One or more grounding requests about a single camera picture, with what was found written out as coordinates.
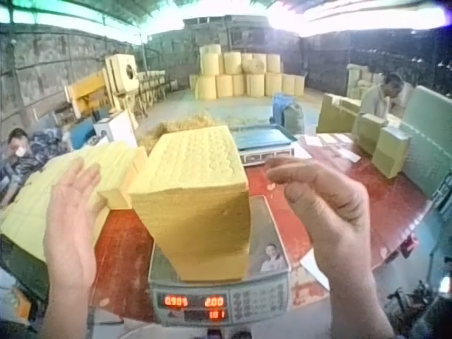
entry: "right hand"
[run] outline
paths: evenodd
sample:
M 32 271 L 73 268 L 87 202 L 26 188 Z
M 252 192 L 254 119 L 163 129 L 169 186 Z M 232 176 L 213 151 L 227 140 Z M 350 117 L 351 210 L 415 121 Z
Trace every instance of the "right hand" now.
M 369 196 L 365 187 L 313 160 L 275 157 L 267 178 L 285 184 L 285 197 L 306 227 L 316 262 L 329 280 L 371 273 Z

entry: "person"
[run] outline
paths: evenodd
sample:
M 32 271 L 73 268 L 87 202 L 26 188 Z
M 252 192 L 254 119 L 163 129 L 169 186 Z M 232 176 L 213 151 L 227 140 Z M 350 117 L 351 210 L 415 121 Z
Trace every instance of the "person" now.
M 397 73 L 391 73 L 385 77 L 384 82 L 368 89 L 361 100 L 359 115 L 372 114 L 382 119 L 387 119 L 391 109 L 391 100 L 397 98 L 402 92 L 403 80 Z M 355 119 L 352 134 L 357 135 L 359 117 Z
M 266 254 L 268 259 L 262 263 L 261 272 L 284 269 L 284 258 L 278 253 L 278 248 L 275 244 L 268 244 L 266 246 Z
M 33 172 L 41 170 L 53 157 L 72 150 L 69 135 L 62 129 L 53 128 L 35 132 L 30 136 L 20 128 L 8 136 L 6 159 L 12 172 L 8 188 L 2 195 L 0 208 L 8 205 Z
M 331 288 L 334 338 L 394 338 L 379 305 L 371 271 L 369 197 L 363 185 L 318 162 L 267 160 L 267 178 L 285 185 L 285 198 L 312 240 L 316 262 Z M 86 201 L 100 181 L 99 167 L 76 160 L 52 189 L 44 254 L 49 305 L 43 338 L 81 339 L 96 274 L 90 231 L 96 210 Z

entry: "hand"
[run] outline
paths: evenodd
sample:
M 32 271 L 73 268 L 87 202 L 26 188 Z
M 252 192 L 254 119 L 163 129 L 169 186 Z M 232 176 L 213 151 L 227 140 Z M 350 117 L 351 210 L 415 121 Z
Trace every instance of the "hand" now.
M 83 170 L 83 160 L 78 158 L 52 189 L 44 254 L 53 287 L 86 289 L 94 282 L 96 261 L 91 234 L 105 201 L 100 199 L 92 208 L 88 201 L 100 179 L 99 165 Z
M 267 178 L 285 184 L 285 197 L 311 237 L 328 279 L 371 273 L 369 197 L 364 186 L 315 161 L 268 159 Z

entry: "left hand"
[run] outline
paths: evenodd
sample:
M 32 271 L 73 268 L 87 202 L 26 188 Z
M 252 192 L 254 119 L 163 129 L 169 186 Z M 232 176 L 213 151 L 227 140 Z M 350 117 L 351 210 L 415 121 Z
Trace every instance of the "left hand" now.
M 100 199 L 92 208 L 88 201 L 100 180 L 100 166 L 83 170 L 83 159 L 78 158 L 52 189 L 44 236 L 52 287 L 86 289 L 94 282 L 96 261 L 91 234 L 105 201 Z

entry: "concrete floor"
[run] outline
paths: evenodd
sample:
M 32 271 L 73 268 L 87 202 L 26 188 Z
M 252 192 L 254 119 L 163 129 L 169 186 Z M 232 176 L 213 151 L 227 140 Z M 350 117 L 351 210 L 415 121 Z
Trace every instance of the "concrete floor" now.
M 304 112 L 305 131 L 315 133 L 316 123 L 319 117 L 321 93 L 307 90 L 301 105 Z M 216 100 L 214 102 L 195 101 L 189 91 L 181 91 L 171 94 L 166 102 L 157 103 L 148 110 L 149 117 L 139 121 L 138 136 L 166 120 L 181 119 L 206 111 L 213 118 L 220 119 L 229 125 L 258 124 L 268 122 L 271 116 L 271 99 L 253 99 L 240 97 L 235 99 Z M 409 259 L 397 258 L 392 263 L 377 268 L 374 272 L 381 303 L 386 296 L 394 292 L 398 287 L 405 291 L 411 291 L 418 280 L 424 280 L 429 266 L 429 252 L 432 250 L 439 236 L 441 222 L 436 213 L 430 213 L 420 223 L 416 235 L 420 245 L 414 250 Z M 441 262 L 444 249 L 451 247 L 452 230 L 450 234 L 443 236 L 443 244 L 434 261 L 432 282 L 438 283 L 442 276 Z M 0 271 L 0 281 L 5 282 L 6 277 Z M 112 315 L 100 316 L 102 320 L 111 319 Z M 253 326 L 252 332 L 255 338 L 328 338 L 328 329 L 331 322 L 329 300 L 310 304 L 303 309 L 292 311 L 284 316 L 258 323 Z M 120 328 L 99 328 L 90 334 L 90 338 L 117 338 L 131 328 L 142 324 L 127 321 Z M 174 330 L 168 333 L 159 326 L 153 326 L 146 331 L 131 334 L 127 338 L 192 338 L 200 333 L 198 330 Z

